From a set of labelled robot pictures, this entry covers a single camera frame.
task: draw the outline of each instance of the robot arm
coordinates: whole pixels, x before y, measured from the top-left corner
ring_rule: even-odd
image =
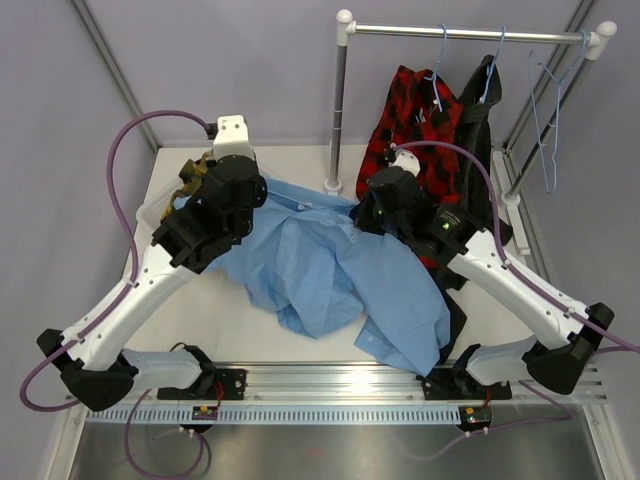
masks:
[[[78,341],[54,364],[69,391],[94,411],[115,405],[130,391],[173,387],[199,398],[215,380],[215,367],[197,347],[135,352],[124,346],[168,297],[240,244],[251,231],[253,209],[266,200],[266,182],[259,174],[244,119],[221,117],[217,125],[202,185],[184,208],[171,213],[153,232],[129,294],[82,339],[79,333],[111,304],[126,280],[76,324],[62,332],[46,330],[38,338],[45,355]]]
[[[470,346],[462,368],[480,385],[534,378],[552,391],[573,391],[602,337],[541,297],[505,266],[493,234],[456,205],[434,205],[419,187],[417,158],[397,152],[395,162],[369,180],[369,202],[356,225],[373,233],[396,236],[417,255],[433,258],[473,281],[509,309],[532,331],[520,342],[496,347]],[[570,311],[607,329],[613,312],[603,304],[587,307],[540,278],[507,253],[506,262],[535,286],[561,300]]]

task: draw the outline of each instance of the perforated metal strip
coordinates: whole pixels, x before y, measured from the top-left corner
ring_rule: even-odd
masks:
[[[90,412],[87,422],[125,423],[131,405]],[[198,407],[141,405],[134,424],[220,425],[458,425],[458,408],[436,406],[222,406],[217,416],[201,416]]]

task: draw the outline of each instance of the reflective floor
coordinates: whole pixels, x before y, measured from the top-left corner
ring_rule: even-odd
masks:
[[[547,406],[499,406],[494,424],[558,412]],[[198,443],[165,436],[166,426],[132,429],[136,461],[162,476],[181,473]],[[144,478],[126,462],[122,425],[87,424],[71,477]],[[190,478],[203,480],[337,479],[604,479],[583,418],[521,426],[466,439],[435,460],[430,455],[461,432],[452,426],[219,426],[204,434],[207,449]]]

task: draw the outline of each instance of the light blue fabric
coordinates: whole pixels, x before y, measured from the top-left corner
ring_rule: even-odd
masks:
[[[273,179],[267,185],[251,234],[207,270],[224,269],[253,305],[313,338],[366,310],[355,345],[381,363],[428,374],[449,343],[449,311],[417,257],[391,235],[356,229],[349,200]]]

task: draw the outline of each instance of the white table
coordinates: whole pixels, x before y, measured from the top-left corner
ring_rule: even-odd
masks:
[[[340,176],[344,196],[355,198],[355,179],[365,146],[342,148]],[[159,151],[146,199],[176,178],[184,162],[200,158],[206,148],[163,148]],[[322,190],[329,165],[326,146],[256,147],[258,164],[272,177]],[[136,230],[143,250],[150,232]],[[452,358],[473,343],[495,345],[531,335],[530,330],[476,285],[451,292],[469,319]],[[251,306],[245,289],[222,272],[201,275],[156,311],[128,343],[142,351],[167,350],[177,342],[195,344],[219,362],[352,362],[372,357],[353,346],[364,315],[347,328],[313,340],[282,328],[273,313]]]

